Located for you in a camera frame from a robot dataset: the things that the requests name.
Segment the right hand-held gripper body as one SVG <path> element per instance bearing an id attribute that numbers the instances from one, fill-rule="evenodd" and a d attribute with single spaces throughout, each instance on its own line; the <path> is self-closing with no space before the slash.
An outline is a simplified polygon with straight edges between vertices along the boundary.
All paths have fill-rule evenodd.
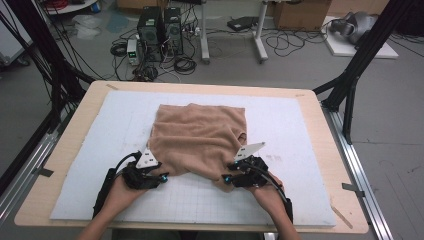
<path id="1" fill-rule="evenodd" d="M 261 157 L 254 156 L 264 146 L 265 143 L 261 142 L 240 147 L 234 157 L 234 162 L 241 162 L 240 169 L 235 170 L 239 174 L 233 175 L 236 177 L 232 183 L 235 187 L 260 187 L 267 183 L 268 166 Z"/>

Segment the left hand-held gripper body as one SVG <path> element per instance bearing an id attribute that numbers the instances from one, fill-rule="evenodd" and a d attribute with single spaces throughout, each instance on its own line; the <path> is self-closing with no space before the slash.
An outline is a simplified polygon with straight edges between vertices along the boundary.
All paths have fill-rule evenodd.
<path id="1" fill-rule="evenodd" d="M 126 185 L 137 190 L 157 188 L 158 186 L 154 185 L 154 176 L 150 172 L 159 161 L 149 149 L 136 152 L 134 158 L 135 160 L 129 162 L 121 171 Z"/>

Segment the beige towel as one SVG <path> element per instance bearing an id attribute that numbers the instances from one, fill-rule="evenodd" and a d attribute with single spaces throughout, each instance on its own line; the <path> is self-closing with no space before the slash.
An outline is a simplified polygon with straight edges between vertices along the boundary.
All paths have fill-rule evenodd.
<path id="1" fill-rule="evenodd" d="M 245 110 L 230 106 L 161 105 L 147 147 L 161 166 L 154 175 L 193 173 L 209 179 L 224 192 L 227 165 L 247 143 Z"/>

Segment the person's right hand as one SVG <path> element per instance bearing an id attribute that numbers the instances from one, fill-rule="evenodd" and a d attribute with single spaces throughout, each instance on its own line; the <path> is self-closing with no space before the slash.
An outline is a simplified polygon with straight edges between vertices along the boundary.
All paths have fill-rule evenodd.
<path id="1" fill-rule="evenodd" d="M 248 187 L 258 204 L 275 220 L 281 220 L 287 216 L 283 200 L 278 190 L 271 184 L 266 183 L 261 187 Z"/>

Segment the person's left hand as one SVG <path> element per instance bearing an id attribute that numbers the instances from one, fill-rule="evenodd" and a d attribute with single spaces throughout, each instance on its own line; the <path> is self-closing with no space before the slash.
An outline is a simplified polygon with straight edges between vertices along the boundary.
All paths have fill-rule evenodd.
<path id="1" fill-rule="evenodd" d="M 146 189 L 137 190 L 129 188 L 122 176 L 118 176 L 106 197 L 98 217 L 102 217 L 108 221 L 112 221 L 122 211 L 127 209 L 140 196 L 146 193 Z"/>

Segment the white power supply unit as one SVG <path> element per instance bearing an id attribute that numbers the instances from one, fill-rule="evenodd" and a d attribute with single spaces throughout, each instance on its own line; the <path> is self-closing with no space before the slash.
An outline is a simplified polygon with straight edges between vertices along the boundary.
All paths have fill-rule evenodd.
<path id="1" fill-rule="evenodd" d="M 139 56 L 138 56 L 136 39 L 129 39 L 127 41 L 127 56 L 128 56 L 129 63 L 132 66 L 136 66 L 139 64 Z"/>

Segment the thin wooden stick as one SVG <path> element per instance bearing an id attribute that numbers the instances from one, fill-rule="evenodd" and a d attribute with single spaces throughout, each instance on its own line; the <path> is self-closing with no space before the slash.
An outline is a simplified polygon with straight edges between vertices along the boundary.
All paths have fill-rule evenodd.
<path id="1" fill-rule="evenodd" d="M 331 209 L 349 229 L 353 229 L 353 225 L 351 224 L 351 222 L 349 222 L 348 219 L 335 206 L 331 205 Z"/>

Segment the white metal table stand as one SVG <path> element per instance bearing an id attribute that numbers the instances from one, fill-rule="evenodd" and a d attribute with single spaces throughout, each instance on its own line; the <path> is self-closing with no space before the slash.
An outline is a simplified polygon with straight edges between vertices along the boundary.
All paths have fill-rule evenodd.
<path id="1" fill-rule="evenodd" d="M 201 1 L 201 30 L 200 30 L 200 47 L 201 47 L 201 60 L 205 64 L 210 63 L 209 46 L 206 32 L 206 4 L 208 0 Z M 259 53 L 259 63 L 262 64 L 268 59 L 268 54 L 265 50 L 264 44 L 261 39 L 262 29 L 266 17 L 268 3 L 270 0 L 260 0 L 260 10 L 258 16 L 258 25 L 255 31 L 252 32 L 254 43 Z"/>

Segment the black flat device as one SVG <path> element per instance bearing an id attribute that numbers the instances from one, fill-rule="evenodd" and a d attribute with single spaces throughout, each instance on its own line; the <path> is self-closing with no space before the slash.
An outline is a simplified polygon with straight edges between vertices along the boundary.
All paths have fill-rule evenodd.
<path id="1" fill-rule="evenodd" d="M 255 26 L 258 23 L 257 17 L 240 17 L 237 19 L 232 19 L 227 22 L 227 26 L 236 31 L 242 31 L 246 29 L 250 29 L 251 27 Z"/>

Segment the black computer tower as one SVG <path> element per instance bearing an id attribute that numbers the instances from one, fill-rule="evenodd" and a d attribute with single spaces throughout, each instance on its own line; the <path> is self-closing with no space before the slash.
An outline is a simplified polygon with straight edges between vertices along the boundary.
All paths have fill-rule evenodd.
<path id="1" fill-rule="evenodd" d="M 145 6 L 137 24 L 137 31 L 147 61 L 160 62 L 162 60 L 160 46 L 164 39 L 163 30 L 161 8 Z"/>
<path id="2" fill-rule="evenodd" d="M 181 9 L 178 7 L 165 8 L 164 24 L 168 51 L 173 55 L 182 55 L 183 40 L 181 27 Z"/>

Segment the white floor board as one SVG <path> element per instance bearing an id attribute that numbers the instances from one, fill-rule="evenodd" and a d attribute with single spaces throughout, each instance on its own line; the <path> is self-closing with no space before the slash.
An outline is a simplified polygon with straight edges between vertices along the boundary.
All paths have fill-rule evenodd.
<path id="1" fill-rule="evenodd" d="M 333 16 L 326 16 L 321 29 L 321 32 L 326 35 L 325 42 L 327 47 L 333 56 L 353 57 L 356 54 L 354 46 L 339 33 L 333 33 L 329 30 L 332 20 L 334 20 Z M 387 43 L 384 43 L 376 54 L 376 58 L 397 59 L 398 54 Z"/>

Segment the large cardboard box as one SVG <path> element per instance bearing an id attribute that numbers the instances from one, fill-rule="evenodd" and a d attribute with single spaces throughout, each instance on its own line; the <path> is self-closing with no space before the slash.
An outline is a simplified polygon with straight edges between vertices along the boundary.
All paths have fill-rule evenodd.
<path id="1" fill-rule="evenodd" d="M 300 0 L 299 3 L 277 3 L 274 23 L 277 29 L 318 31 L 324 22 L 332 0 Z"/>

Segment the clear plastic bag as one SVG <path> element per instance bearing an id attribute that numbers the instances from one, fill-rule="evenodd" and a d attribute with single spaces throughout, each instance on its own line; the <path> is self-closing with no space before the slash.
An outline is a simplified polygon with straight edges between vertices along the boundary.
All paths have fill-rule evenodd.
<path id="1" fill-rule="evenodd" d="M 101 33 L 102 20 L 92 15 L 77 15 L 73 18 L 77 37 L 83 40 L 91 40 Z"/>

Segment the flat cardboard box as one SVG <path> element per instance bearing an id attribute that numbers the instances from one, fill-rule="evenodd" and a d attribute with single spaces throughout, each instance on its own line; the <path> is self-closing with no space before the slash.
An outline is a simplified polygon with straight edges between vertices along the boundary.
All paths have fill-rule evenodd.
<path id="1" fill-rule="evenodd" d="M 166 7 L 168 0 L 116 0 L 117 6 L 123 9 L 142 9 L 146 6 Z"/>

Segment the white round table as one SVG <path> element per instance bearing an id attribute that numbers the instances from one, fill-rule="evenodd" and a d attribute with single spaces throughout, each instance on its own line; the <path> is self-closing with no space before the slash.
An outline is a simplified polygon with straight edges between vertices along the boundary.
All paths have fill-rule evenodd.
<path id="1" fill-rule="evenodd" d="M 99 10 L 99 0 L 46 0 L 42 4 L 42 8 L 48 14 L 57 15 L 83 10 L 86 8 L 94 8 Z"/>

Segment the grey rounded device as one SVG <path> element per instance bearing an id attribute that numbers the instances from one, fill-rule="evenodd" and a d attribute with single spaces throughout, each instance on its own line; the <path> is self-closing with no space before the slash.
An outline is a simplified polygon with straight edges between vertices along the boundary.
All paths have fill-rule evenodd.
<path id="1" fill-rule="evenodd" d="M 329 31 L 339 33 L 351 44 L 356 45 L 372 29 L 377 19 L 377 16 L 363 11 L 349 12 L 343 18 L 332 20 Z"/>

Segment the aluminium rail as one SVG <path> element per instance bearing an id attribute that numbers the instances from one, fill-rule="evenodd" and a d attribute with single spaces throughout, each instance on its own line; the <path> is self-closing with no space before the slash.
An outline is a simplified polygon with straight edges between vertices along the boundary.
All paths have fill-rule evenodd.
<path id="1" fill-rule="evenodd" d="M 76 109 L 64 108 L 58 117 L 50 111 L 22 150 L 0 176 L 0 228 L 37 175 L 36 168 L 44 168 Z"/>
<path id="2" fill-rule="evenodd" d="M 356 193 L 365 214 L 368 226 L 377 240 L 394 240 L 384 214 L 368 181 L 360 158 L 352 144 L 343 135 L 343 119 L 338 112 L 322 108 L 327 123 L 332 130 L 336 144 L 340 149 L 342 160 L 352 180 L 353 191 Z"/>

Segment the black metal frame stand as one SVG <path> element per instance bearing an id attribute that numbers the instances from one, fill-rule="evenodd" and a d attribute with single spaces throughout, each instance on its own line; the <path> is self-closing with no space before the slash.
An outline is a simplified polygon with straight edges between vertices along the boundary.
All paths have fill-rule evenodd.
<path id="1" fill-rule="evenodd" d="M 53 131 L 61 123 L 61 113 L 64 107 L 68 104 L 79 103 L 84 97 L 86 91 L 82 88 L 80 81 L 91 84 L 95 79 L 78 70 L 65 59 L 32 0 L 4 1 L 41 54 L 41 56 L 38 56 L 29 47 L 19 30 L 14 28 L 0 11 L 0 21 L 32 58 L 43 80 L 51 86 L 49 93 L 51 111 L 48 114 L 47 122 L 49 131 Z"/>
<path id="2" fill-rule="evenodd" d="M 357 83 L 397 25 L 419 1 L 389 0 L 345 70 L 335 79 L 313 90 L 316 95 L 331 90 L 322 101 L 322 105 L 330 112 L 337 112 L 340 104 L 345 102 L 342 136 L 349 145 L 352 144 L 351 126 Z"/>

